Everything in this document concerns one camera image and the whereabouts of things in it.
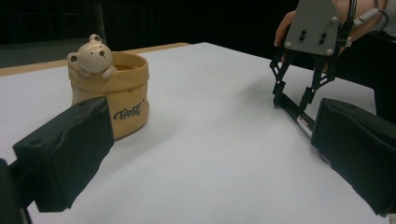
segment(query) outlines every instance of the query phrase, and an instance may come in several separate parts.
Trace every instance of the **finger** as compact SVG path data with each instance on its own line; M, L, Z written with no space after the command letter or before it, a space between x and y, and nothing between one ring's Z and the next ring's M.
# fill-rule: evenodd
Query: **finger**
M344 52L345 49L346 49L346 47L341 47L340 52L338 52L338 56L340 56Z
M275 41L274 41L274 46L278 47L282 44L283 39L285 38L285 35L287 33L288 26L291 25L291 22L293 21L295 11L288 12L283 20L280 22L276 29L275 33Z
M329 62L325 62L323 64L323 69L322 69L322 73L326 74L327 73L327 69L329 69Z
M288 51L285 50L285 52L283 53L282 57L280 58L280 61L283 63L285 62L286 58L288 57Z

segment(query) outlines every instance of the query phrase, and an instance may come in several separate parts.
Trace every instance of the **bear ear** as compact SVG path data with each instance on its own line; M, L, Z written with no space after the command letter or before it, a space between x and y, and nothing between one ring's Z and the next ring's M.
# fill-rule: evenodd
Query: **bear ear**
M76 53L67 54L67 61L70 63L77 63L77 54Z
M90 41L99 41L102 42L102 38L99 35L91 35L90 36Z

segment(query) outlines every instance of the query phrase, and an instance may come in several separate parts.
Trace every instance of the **yellow ceramic pot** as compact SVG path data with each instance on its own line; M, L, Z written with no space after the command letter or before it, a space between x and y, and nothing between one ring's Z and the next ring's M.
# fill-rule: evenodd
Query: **yellow ceramic pot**
M68 68L73 92L72 105L92 97L105 96L114 138L118 140L134 133L148 121L149 63L139 55L113 52L112 64L117 71L106 79L99 74L83 76L70 64Z

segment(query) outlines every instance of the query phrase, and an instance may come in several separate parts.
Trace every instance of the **black fabric cover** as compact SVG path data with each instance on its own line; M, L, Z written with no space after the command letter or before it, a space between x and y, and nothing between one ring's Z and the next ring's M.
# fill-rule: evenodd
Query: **black fabric cover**
M7 162L0 159L0 223L26 223Z
M95 176L114 144L106 97L71 106L14 145L40 212L62 212Z
M312 145L377 215L396 213L396 126L357 106L321 101Z

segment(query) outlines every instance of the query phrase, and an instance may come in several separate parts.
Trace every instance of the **human hand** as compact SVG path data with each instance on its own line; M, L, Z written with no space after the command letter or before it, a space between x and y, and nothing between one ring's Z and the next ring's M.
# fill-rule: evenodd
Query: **human hand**
M341 23L344 23L347 19L347 13L349 10L349 1L348 0L332 0L332 3L334 4L335 10L338 13L339 16L339 21ZM357 6L356 6L356 13L355 13L355 18L360 17L363 15L365 12L372 8L378 8L378 9L384 9L385 5L387 4L387 0L378 0L378 6L375 5L374 0L357 0ZM288 12L283 20L280 22L276 29L276 35L275 35L275 42L274 46L279 47L281 44L283 44L283 40L286 37L287 33L287 28L291 25L294 16L295 16L296 11L291 11ZM355 41L362 36L366 35L369 33L373 27L376 26L376 24L379 22L381 19L381 13L377 13L373 18L365 22L364 24L354 27L349 35L350 41Z

